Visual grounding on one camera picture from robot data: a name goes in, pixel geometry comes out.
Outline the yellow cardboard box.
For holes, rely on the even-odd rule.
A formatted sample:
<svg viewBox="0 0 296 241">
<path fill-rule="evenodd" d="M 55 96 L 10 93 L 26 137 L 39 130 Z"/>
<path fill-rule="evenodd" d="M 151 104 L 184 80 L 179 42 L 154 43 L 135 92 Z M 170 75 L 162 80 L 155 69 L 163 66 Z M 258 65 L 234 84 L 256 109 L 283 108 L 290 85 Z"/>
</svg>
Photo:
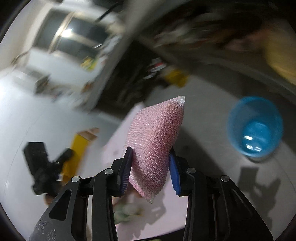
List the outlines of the yellow cardboard box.
<svg viewBox="0 0 296 241">
<path fill-rule="evenodd" d="M 73 156 L 63 164 L 62 168 L 63 184 L 68 183 L 76 175 L 88 146 L 97 139 L 98 133 L 99 128 L 89 128 L 88 130 L 77 132 L 74 135 L 70 148 L 73 151 Z"/>
</svg>

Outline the green plastic bottle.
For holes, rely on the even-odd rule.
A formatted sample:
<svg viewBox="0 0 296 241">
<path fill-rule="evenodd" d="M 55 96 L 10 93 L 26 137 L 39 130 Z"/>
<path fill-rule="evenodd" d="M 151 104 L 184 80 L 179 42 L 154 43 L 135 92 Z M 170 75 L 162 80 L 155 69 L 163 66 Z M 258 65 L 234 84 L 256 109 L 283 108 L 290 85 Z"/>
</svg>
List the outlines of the green plastic bottle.
<svg viewBox="0 0 296 241">
<path fill-rule="evenodd" d="M 135 216 L 141 216 L 142 208 L 133 203 L 117 203 L 113 207 L 114 222 L 119 224 L 122 222 L 129 222 Z"/>
</svg>

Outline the pink scrub sponge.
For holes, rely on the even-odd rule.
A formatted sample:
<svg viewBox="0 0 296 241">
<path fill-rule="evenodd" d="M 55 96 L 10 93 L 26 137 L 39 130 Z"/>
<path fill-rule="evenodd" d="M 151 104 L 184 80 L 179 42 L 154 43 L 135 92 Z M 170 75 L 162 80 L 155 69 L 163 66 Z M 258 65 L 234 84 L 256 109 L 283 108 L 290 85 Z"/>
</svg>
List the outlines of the pink scrub sponge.
<svg viewBox="0 0 296 241">
<path fill-rule="evenodd" d="M 149 203 L 165 185 L 169 155 L 184 118 L 185 97 L 139 110 L 129 127 L 125 148 L 132 148 L 133 161 L 129 182 Z"/>
</svg>

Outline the blue trash basket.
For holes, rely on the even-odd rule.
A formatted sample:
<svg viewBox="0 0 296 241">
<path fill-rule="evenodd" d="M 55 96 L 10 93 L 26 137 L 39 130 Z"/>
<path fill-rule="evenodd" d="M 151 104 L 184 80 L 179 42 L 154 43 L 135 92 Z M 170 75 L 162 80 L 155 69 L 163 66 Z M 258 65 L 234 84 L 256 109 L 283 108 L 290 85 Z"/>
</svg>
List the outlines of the blue trash basket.
<svg viewBox="0 0 296 241">
<path fill-rule="evenodd" d="M 238 152 L 250 159 L 263 159 L 279 146 L 283 119 L 268 99 L 244 97 L 229 113 L 227 135 Z"/>
</svg>

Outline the pink balloon tablecloth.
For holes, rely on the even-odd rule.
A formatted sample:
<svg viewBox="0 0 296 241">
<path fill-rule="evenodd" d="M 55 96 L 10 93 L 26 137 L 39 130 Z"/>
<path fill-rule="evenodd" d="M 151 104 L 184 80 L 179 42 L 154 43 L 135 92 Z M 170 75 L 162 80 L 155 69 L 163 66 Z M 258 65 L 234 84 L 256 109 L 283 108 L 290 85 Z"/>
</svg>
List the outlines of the pink balloon tablecloth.
<svg viewBox="0 0 296 241">
<path fill-rule="evenodd" d="M 169 177 L 169 151 L 181 128 L 184 105 L 183 96 L 149 107 L 137 104 L 103 148 L 102 168 L 122 157 L 127 147 L 133 149 L 128 205 L 121 208 L 134 213 L 140 206 L 142 214 L 116 214 L 119 240 L 145 239 L 185 226 L 187 199 L 175 194 Z"/>
</svg>

